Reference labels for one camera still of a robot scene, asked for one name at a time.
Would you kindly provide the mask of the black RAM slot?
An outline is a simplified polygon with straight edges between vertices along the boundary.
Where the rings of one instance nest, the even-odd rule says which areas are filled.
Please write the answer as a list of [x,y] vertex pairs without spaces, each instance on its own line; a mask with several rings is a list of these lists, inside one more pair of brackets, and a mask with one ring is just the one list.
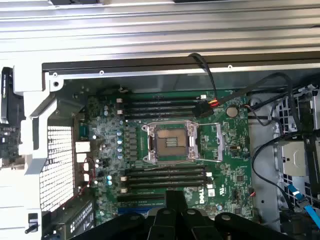
[[141,174],[141,173],[155,173],[155,172],[181,172],[181,171],[196,171],[196,170],[205,170],[206,167],[174,167],[174,168],[135,168],[135,169],[126,169],[126,174]]
[[123,181],[128,185],[140,185],[140,184],[167,184],[167,183],[195,183],[195,182],[207,182],[206,178],[178,178],[178,179],[137,179]]
[[127,177],[127,178],[172,177],[172,176],[208,177],[206,172],[189,172],[189,171],[187,172],[142,172],[142,173],[127,173],[124,175],[124,177]]
[[128,187],[121,187],[120,192],[121,193],[127,193],[129,190],[142,190],[142,189],[164,189],[164,188],[185,188],[185,187],[206,187],[208,189],[213,189],[213,184],[204,184],[201,182],[194,182],[194,183],[177,183],[177,184],[169,184],[169,183],[164,183],[164,184],[158,184],[158,185],[153,185],[153,184],[142,184],[142,185],[132,185]]
[[150,102],[127,102],[124,105],[128,108],[147,107],[151,106],[192,106],[197,104],[197,101],[150,101]]
[[194,117],[191,113],[169,113],[169,114],[140,114],[140,115],[125,115],[124,118],[128,120],[136,120],[136,119],[166,119],[166,118],[186,118],[186,117]]
[[132,102],[167,102],[167,101],[198,101],[201,100],[200,96],[152,96],[149,98],[141,98],[141,97],[136,97],[134,98],[133,96],[129,97],[123,97],[124,101],[132,101]]
[[160,112],[191,112],[194,110],[194,107],[190,108],[125,108],[123,112],[125,114],[134,114],[134,113],[160,113]]

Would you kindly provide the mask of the blue expansion slot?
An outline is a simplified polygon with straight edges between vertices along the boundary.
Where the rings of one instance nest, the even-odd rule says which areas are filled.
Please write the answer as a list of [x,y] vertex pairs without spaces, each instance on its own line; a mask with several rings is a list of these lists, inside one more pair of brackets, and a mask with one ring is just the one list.
[[147,214],[148,211],[152,209],[150,206],[140,206],[140,207],[119,207],[117,213],[119,215],[137,213],[137,214]]

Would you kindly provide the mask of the long black expansion slot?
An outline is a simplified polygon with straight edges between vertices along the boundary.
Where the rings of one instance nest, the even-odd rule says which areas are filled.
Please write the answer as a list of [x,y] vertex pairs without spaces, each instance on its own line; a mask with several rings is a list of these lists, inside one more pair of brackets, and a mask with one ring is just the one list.
[[135,202],[135,201],[151,201],[151,200],[163,200],[165,198],[164,193],[148,193],[148,194],[124,194],[116,197],[118,202]]

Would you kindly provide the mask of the green Dell motherboard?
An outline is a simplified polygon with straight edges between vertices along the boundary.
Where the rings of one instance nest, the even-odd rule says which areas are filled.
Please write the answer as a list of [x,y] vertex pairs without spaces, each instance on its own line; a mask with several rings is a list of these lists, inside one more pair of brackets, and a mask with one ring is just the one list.
[[[123,98],[151,98],[165,97],[195,97],[201,100],[195,105],[169,105],[151,107],[127,107],[125,103],[138,101],[125,101]],[[164,199],[142,200],[133,202],[118,202],[117,196],[125,194],[165,194],[167,191],[183,191],[187,205],[190,208],[204,210],[210,218],[221,212],[238,214],[247,219],[253,216],[251,195],[252,174],[250,164],[250,137],[248,113],[244,109],[247,102],[243,96],[234,98],[229,102],[210,111],[209,116],[197,118],[193,110],[187,112],[152,112],[125,114],[124,109],[167,109],[167,108],[195,108],[200,104],[210,102],[214,93],[208,90],[201,91],[174,91],[157,93],[116,93],[90,96],[86,106],[87,133],[91,141],[90,162],[95,167],[95,220],[102,224],[120,216],[118,208],[121,207],[152,207],[162,208]],[[226,108],[237,106],[238,115],[228,117]],[[194,117],[156,118],[156,119],[125,119],[125,115],[143,114],[169,114],[191,113]],[[160,167],[142,160],[147,150],[147,133],[141,127],[151,122],[189,120],[197,124],[220,123],[224,138],[224,155],[222,162],[195,161],[170,168],[205,167],[204,170],[195,171],[159,171],[170,172],[206,172],[204,176],[158,176],[158,177],[132,177],[127,178],[125,171],[129,169],[145,169]],[[213,184],[212,189],[203,186],[157,188],[157,189],[131,189],[121,193],[122,187],[131,187],[142,184],[126,184],[130,180],[171,180],[171,179],[207,179]]]

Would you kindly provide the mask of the thin metal locking lever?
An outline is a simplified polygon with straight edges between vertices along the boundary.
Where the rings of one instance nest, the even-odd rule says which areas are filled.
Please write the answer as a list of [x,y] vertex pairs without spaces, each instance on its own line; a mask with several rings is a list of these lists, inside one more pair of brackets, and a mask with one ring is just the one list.
[[143,171],[148,172],[148,171],[155,171],[155,170],[161,170],[161,169],[168,169],[168,168],[176,167],[177,165],[194,163],[195,161],[196,161],[195,159],[189,159],[189,160],[177,162],[174,164],[167,164],[167,165],[157,166],[157,167],[152,167],[152,168],[144,168]]

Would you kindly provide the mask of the silver CPU socket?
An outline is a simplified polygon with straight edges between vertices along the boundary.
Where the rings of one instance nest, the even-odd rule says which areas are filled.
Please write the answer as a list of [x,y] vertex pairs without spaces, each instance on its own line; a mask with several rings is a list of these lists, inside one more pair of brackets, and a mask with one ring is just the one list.
[[146,132],[147,153],[142,160],[152,165],[177,165],[199,156],[199,124],[191,120],[154,121],[141,127]]

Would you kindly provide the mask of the small black latch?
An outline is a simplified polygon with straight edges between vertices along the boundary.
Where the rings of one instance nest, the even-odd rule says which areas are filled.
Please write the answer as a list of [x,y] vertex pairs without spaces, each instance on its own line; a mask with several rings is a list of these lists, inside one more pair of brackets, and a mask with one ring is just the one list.
[[28,214],[28,228],[25,229],[24,233],[34,233],[37,232],[39,228],[39,216],[38,213]]

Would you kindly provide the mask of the silver coin battery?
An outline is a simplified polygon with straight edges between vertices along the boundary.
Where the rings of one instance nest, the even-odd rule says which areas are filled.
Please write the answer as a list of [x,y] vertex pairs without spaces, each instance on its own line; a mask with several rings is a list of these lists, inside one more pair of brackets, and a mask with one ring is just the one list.
[[239,114],[239,110],[237,106],[228,106],[225,112],[229,118],[235,118]]

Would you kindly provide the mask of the white parts rack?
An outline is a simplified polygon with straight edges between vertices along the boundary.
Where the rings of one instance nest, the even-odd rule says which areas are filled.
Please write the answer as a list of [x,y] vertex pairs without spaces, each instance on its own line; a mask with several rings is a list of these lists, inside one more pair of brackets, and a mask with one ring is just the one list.
[[15,132],[0,135],[0,177],[39,176],[48,155],[48,118],[22,120]]

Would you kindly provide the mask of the grey metal PC case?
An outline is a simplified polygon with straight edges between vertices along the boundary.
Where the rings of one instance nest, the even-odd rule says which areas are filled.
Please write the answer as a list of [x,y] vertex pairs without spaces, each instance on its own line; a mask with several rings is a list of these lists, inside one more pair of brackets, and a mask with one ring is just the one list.
[[[48,158],[41,175],[40,206],[53,212],[83,194],[96,199],[86,107],[90,96],[111,93],[211,91],[211,110],[245,97],[248,114],[252,218],[290,240],[320,240],[320,58],[266,62],[214,62],[193,53],[167,59],[44,63],[64,80],[50,93],[57,105],[48,119]],[[306,176],[284,174],[282,146],[304,143]]]

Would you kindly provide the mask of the white corner fixture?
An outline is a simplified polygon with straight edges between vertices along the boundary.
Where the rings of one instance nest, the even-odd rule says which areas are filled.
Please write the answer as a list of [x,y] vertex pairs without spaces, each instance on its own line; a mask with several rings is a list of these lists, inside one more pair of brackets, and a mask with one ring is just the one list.
[[36,115],[36,109],[49,97],[59,91],[64,80],[57,73],[43,72],[41,63],[18,63],[13,66],[13,92],[23,97],[26,117]]

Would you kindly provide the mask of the metal socket cover frame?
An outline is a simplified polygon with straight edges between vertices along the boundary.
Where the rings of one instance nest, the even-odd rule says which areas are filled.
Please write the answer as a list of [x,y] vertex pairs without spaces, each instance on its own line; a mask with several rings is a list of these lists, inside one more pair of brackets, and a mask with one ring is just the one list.
[[225,143],[222,125],[218,122],[200,123],[198,130],[198,157],[195,161],[221,163],[224,160]]

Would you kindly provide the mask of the silver metal disk bracket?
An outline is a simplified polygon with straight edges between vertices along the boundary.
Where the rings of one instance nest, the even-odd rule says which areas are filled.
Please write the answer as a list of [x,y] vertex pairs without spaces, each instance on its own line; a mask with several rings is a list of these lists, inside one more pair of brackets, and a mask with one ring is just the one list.
[[292,177],[305,177],[307,167],[303,141],[290,141],[281,148],[283,173]]

